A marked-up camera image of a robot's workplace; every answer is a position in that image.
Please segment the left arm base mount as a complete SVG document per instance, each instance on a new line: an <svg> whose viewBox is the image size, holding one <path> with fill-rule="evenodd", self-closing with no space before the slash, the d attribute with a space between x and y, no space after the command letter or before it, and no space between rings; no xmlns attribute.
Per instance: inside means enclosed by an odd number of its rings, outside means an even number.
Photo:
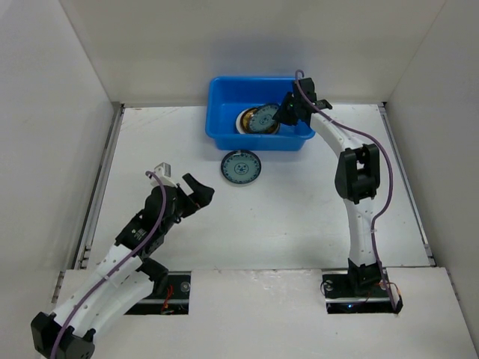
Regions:
<svg viewBox="0 0 479 359"><path fill-rule="evenodd" d="M178 316L189 314L192 273L173 271L165 284L131 307L128 316Z"/></svg>

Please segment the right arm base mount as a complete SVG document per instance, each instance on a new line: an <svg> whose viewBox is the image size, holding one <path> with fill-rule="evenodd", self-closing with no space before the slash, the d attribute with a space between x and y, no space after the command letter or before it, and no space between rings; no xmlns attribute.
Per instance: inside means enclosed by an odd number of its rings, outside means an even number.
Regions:
<svg viewBox="0 0 479 359"><path fill-rule="evenodd" d="M324 271L320 290L325 297L328 314L399 314L403 298L397 284L382 278L373 280L364 289L354 289L347 270Z"/></svg>

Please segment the white plate grey emblem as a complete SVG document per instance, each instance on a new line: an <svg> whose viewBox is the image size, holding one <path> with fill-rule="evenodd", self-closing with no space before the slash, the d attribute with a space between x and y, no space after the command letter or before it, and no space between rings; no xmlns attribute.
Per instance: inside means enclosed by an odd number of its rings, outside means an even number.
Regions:
<svg viewBox="0 0 479 359"><path fill-rule="evenodd" d="M238 116L236 118L236 121L235 121L235 127L236 127L236 130L239 134L244 133L243 128L242 128L241 119L242 119L242 113L238 114Z"/></svg>

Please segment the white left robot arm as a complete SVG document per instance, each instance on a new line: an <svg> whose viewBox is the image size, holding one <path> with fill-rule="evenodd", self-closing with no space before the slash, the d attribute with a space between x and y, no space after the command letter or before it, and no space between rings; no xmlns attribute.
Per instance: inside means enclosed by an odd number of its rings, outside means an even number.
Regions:
<svg viewBox="0 0 479 359"><path fill-rule="evenodd" d="M191 174L183 175L191 194L160 168L146 174L155 186L105 258L63 304L32 319L34 349L44 358L91 358L103 331L143 298L167 290L168 269L151 255L175 224L209 206L215 191Z"/></svg>

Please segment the blue floral plate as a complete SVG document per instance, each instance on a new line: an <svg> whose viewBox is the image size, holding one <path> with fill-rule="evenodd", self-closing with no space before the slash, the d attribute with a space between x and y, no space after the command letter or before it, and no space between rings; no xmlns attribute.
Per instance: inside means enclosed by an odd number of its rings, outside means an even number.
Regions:
<svg viewBox="0 0 479 359"><path fill-rule="evenodd" d="M222 176L234 185L248 185L261 173L259 157L249 150L234 150L225 155L220 164Z"/></svg>
<svg viewBox="0 0 479 359"><path fill-rule="evenodd" d="M269 103L257 108L256 112L251 116L248 128L252 133L271 133L278 126L278 122L273 119L279 105Z"/></svg>

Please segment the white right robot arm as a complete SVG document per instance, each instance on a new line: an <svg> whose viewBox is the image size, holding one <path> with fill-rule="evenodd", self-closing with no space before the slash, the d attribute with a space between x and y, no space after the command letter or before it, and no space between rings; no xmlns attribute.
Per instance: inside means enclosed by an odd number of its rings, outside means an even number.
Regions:
<svg viewBox="0 0 479 359"><path fill-rule="evenodd" d="M380 184L380 151L365 143L361 135L345 125L326 118L320 111L331 109L317 102L310 78L293 81L273 119L295 126L302 121L329 145L338 158L335 189L344 200L350 230L347 287L354 296L363 296L381 281L376 245L373 243L373 199Z"/></svg>

